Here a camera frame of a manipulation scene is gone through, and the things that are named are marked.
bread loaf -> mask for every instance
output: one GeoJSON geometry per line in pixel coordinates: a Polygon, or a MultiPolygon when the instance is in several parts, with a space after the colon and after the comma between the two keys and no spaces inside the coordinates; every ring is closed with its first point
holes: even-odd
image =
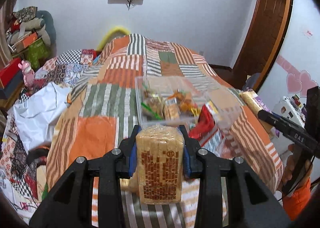
{"type": "MultiPolygon", "coordinates": [[[[265,110],[269,113],[271,111],[269,108],[263,103],[261,98],[255,93],[255,91],[250,90],[250,91],[245,91],[239,94],[240,97],[246,102],[250,110],[253,112],[253,114],[258,117],[258,112],[260,110],[265,110]]],[[[266,132],[269,134],[270,139],[274,136],[279,137],[279,131],[276,130],[273,126],[270,124],[258,119],[263,128],[266,130],[266,132]]]]}
{"type": "Polygon", "coordinates": [[[138,187],[138,174],[137,171],[134,172],[133,176],[130,179],[120,179],[120,188],[124,191],[129,191],[132,193],[139,194],[139,187],[138,187]]]}
{"type": "Polygon", "coordinates": [[[181,201],[184,140],[177,128],[155,125],[136,136],[141,203],[181,201]]]}

pink heart decal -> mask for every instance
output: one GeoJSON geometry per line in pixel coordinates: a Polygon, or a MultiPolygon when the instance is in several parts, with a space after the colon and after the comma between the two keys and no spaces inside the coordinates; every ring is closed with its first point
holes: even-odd
{"type": "Polygon", "coordinates": [[[287,88],[288,93],[298,94],[302,90],[302,82],[296,79],[296,76],[292,73],[287,75],[287,88]]]}
{"type": "Polygon", "coordinates": [[[308,71],[303,70],[300,73],[300,81],[302,82],[302,90],[301,90],[301,97],[307,97],[307,90],[318,86],[318,83],[314,80],[311,80],[310,74],[308,71]]]}

clear plastic container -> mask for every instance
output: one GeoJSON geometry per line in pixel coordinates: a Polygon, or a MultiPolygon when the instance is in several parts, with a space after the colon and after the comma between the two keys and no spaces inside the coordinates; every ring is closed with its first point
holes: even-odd
{"type": "Polygon", "coordinates": [[[226,87],[220,85],[211,77],[179,77],[179,76],[139,76],[135,78],[136,99],[138,120],[141,128],[146,128],[155,124],[177,127],[184,124],[186,129],[192,123],[196,123],[198,117],[180,114],[179,118],[172,120],[150,120],[143,114],[141,103],[144,100],[144,90],[148,87],[167,98],[174,94],[176,90],[190,92],[193,103],[202,107],[206,102],[212,101],[218,113],[214,115],[215,122],[225,133],[241,113],[240,104],[234,95],[226,87]]]}

patchwork quilt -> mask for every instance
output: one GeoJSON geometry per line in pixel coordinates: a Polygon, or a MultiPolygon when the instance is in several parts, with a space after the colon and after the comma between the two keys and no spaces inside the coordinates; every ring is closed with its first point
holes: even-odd
{"type": "MultiPolygon", "coordinates": [[[[86,61],[78,53],[71,57],[75,61],[79,59],[80,64],[86,61]]],[[[57,59],[54,63],[52,78],[65,80],[69,64],[58,66],[59,61],[57,59]]],[[[70,66],[72,68],[71,75],[74,76],[75,66],[70,66]]],[[[241,114],[230,128],[222,156],[244,157],[269,189],[272,192],[276,190],[283,172],[282,162],[266,131],[239,98],[238,90],[221,80],[205,58],[195,51],[176,43],[154,41],[139,34],[114,39],[106,45],[97,61],[73,85],[70,95],[72,104],[56,125],[47,158],[46,178],[49,189],[78,156],[87,159],[101,157],[118,147],[131,134],[134,125],[138,124],[134,79],[144,75],[195,77],[200,82],[211,77],[226,86],[230,101],[241,107],[241,114]]],[[[99,179],[95,178],[92,197],[94,226],[99,225],[98,182],[99,179]]],[[[171,205],[141,204],[137,195],[122,191],[126,226],[193,227],[198,190],[198,180],[183,182],[182,201],[171,205]]]]}

pink toy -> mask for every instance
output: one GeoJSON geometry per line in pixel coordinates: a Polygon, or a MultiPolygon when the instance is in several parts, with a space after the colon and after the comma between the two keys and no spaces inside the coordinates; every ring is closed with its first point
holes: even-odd
{"type": "Polygon", "coordinates": [[[21,64],[18,64],[18,67],[22,70],[24,85],[28,89],[31,89],[35,80],[35,72],[31,68],[30,62],[23,60],[21,61],[21,64]]]}

